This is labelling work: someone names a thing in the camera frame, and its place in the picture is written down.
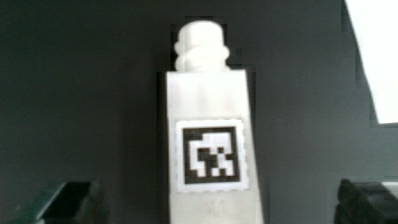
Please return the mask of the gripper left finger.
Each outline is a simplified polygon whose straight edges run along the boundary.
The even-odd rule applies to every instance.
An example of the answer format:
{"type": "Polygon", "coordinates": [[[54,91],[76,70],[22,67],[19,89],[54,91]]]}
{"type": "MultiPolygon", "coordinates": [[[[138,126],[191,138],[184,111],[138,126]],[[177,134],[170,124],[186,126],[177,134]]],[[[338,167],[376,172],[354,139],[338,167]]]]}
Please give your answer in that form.
{"type": "Polygon", "coordinates": [[[20,211],[15,224],[106,224],[100,182],[52,183],[20,211]]]}

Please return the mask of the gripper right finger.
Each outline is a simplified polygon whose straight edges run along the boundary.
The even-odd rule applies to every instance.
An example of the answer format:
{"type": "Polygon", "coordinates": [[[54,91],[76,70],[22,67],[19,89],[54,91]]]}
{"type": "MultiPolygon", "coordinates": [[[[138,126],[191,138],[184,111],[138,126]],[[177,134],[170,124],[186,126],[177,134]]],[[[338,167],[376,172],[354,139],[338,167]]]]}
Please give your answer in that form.
{"type": "Polygon", "coordinates": [[[340,180],[333,224],[398,224],[398,182],[340,180]]]}

